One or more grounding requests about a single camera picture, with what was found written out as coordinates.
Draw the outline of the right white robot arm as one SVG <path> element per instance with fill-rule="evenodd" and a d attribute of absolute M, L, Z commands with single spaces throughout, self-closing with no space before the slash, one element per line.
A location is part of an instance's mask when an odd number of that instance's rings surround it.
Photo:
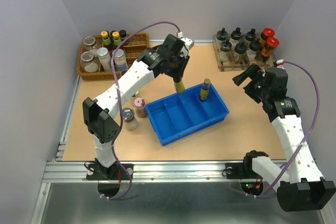
<path fill-rule="evenodd" d="M 277 166 L 265 152 L 246 153 L 238 171 L 240 176 L 259 175 L 276 192 L 283 211 L 321 210 L 335 194 L 335 184 L 326 180 L 310 152 L 307 137 L 301 126 L 301 113 L 295 99 L 287 96 L 288 74 L 280 64 L 262 70 L 256 64 L 233 77 L 235 85 L 247 78 L 245 93 L 262 103 L 270 123 L 276 130 L 286 157 L 284 167 Z"/>

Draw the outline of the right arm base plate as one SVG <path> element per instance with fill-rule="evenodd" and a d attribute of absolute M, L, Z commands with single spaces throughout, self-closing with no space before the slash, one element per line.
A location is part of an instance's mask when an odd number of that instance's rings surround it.
<path fill-rule="evenodd" d="M 227 179 L 257 179 L 260 178 L 253 172 L 251 166 L 245 165 L 243 162 L 229 162 L 225 163 L 225 168 L 222 175 Z"/>

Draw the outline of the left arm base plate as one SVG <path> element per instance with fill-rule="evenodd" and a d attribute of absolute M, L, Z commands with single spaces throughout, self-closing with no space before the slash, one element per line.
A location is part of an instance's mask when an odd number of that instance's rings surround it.
<path fill-rule="evenodd" d="M 85 162 L 84 167 L 87 170 L 86 180 L 99 181 L 99 180 L 129 180 L 126 172 L 120 165 L 114 163 L 110 168 L 106 168 L 98 162 Z"/>

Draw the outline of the yellow label bottle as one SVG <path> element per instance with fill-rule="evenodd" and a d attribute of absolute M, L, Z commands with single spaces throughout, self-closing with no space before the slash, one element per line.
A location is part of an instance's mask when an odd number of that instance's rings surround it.
<path fill-rule="evenodd" d="M 202 84 L 199 99 L 201 101 L 205 101 L 208 97 L 209 94 L 209 89 L 210 89 L 211 81 L 209 78 L 206 78 Z"/>
<path fill-rule="evenodd" d="M 174 78 L 173 81 L 174 81 L 175 91 L 176 91 L 177 93 L 182 93 L 182 92 L 184 92 L 184 90 L 185 90 L 185 86 L 184 86 L 184 83 L 183 83 L 182 79 L 175 79 L 175 78 Z"/>

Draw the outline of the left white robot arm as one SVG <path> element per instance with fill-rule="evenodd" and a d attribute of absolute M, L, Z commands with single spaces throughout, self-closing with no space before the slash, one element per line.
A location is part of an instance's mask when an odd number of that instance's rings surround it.
<path fill-rule="evenodd" d="M 193 46 L 193 40 L 169 34 L 163 44 L 145 49 L 108 90 L 95 99 L 86 98 L 83 101 L 84 123 L 92 134 L 98 171 L 104 178 L 113 178 L 117 172 L 117 159 L 112 148 L 121 126 L 114 119 L 120 114 L 122 106 L 160 74 L 176 82 L 181 81 Z"/>

